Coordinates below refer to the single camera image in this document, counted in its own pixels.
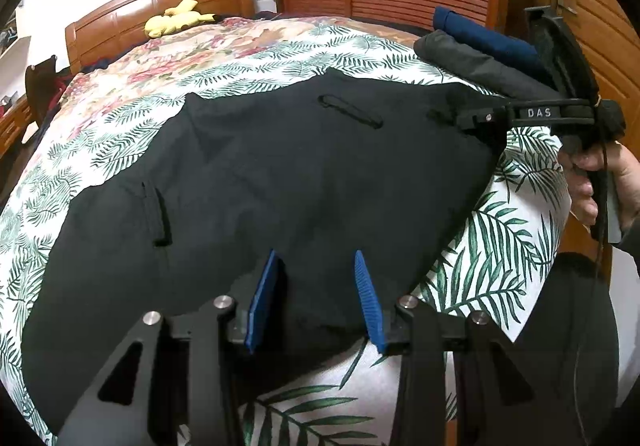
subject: rolled blue garment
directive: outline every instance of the rolled blue garment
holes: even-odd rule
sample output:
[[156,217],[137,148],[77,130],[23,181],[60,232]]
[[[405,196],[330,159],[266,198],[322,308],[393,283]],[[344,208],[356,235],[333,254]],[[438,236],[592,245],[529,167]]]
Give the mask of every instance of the rolled blue garment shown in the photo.
[[556,88],[535,47],[523,40],[487,29],[442,6],[437,6],[433,13],[433,29],[440,29],[453,36],[457,42],[493,56],[500,63]]

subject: bed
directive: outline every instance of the bed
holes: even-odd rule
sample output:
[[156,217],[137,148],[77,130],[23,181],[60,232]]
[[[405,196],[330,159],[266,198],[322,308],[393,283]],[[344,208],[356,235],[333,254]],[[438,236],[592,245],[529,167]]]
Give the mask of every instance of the bed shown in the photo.
[[[341,17],[253,21],[252,0],[198,0],[200,12],[237,14],[133,48],[145,20],[180,0],[113,0],[66,29],[77,73],[60,112],[24,169],[0,216],[0,379],[29,425],[48,444],[20,372],[20,338],[36,302],[47,256],[71,199],[142,155],[187,92],[205,99],[262,92],[327,68],[361,78],[422,86],[464,82],[418,60],[415,36]],[[469,84],[481,92],[481,87]],[[493,181],[414,293],[438,310],[489,312],[512,339],[522,329],[558,249],[569,210],[559,141],[545,128],[510,132]],[[399,359],[366,339],[318,372],[239,409],[247,444],[388,444]],[[447,413],[456,414],[452,361]],[[188,441],[183,429],[180,440]]]

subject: wooden bed frame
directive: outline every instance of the wooden bed frame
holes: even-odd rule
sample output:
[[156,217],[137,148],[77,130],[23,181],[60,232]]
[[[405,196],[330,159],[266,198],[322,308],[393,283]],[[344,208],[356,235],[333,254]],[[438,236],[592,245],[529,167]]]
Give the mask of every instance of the wooden bed frame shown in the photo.
[[[181,0],[111,0],[65,29],[71,72],[101,58],[113,58],[145,41],[146,21],[175,7]],[[254,0],[197,0],[202,14],[237,14],[252,17]]]

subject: wire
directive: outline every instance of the wire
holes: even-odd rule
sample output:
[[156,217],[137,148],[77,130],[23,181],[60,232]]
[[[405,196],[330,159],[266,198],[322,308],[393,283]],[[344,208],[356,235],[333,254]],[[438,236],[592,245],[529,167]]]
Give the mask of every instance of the wire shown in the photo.
[[582,441],[585,446],[589,446],[589,440],[587,438],[587,434],[584,430],[584,422],[582,421],[582,415],[580,414],[580,405],[578,404],[578,364],[580,363],[580,355],[582,353],[582,348],[586,343],[587,335],[589,333],[589,324],[591,321],[591,316],[593,315],[593,306],[596,298],[596,288],[598,286],[598,274],[600,272],[600,267],[602,266],[602,255],[604,253],[604,238],[606,235],[606,228],[608,225],[608,214],[607,214],[607,186],[609,183],[609,177],[607,176],[607,172],[609,170],[609,164],[607,161],[607,145],[604,137],[604,130],[602,127],[602,123],[600,119],[596,118],[596,124],[598,125],[598,136],[600,139],[600,147],[602,148],[602,160],[603,160],[603,168],[602,168],[602,176],[604,178],[602,189],[600,191],[600,198],[596,200],[598,204],[598,214],[602,213],[602,223],[600,224],[600,231],[598,232],[598,252],[596,254],[596,261],[594,264],[594,273],[593,273],[593,285],[591,286],[591,299],[589,302],[590,310],[587,313],[586,320],[584,321],[584,327],[582,328],[582,333],[580,335],[580,340],[578,341],[578,349],[575,353],[575,364],[574,364],[574,408],[575,415],[578,418],[578,426],[580,427],[580,435],[582,436]]

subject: hand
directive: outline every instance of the hand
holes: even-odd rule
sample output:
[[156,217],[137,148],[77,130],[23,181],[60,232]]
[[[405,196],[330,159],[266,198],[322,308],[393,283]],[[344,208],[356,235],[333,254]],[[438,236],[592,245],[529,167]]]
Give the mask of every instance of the hand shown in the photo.
[[[585,226],[593,226],[598,215],[598,205],[593,200],[593,187],[588,177],[580,175],[576,168],[596,171],[604,166],[599,144],[586,152],[569,156],[560,149],[558,162],[571,196],[571,211]],[[620,229],[626,231],[640,213],[640,163],[625,146],[618,142],[607,145],[607,167],[612,172],[620,202]]]

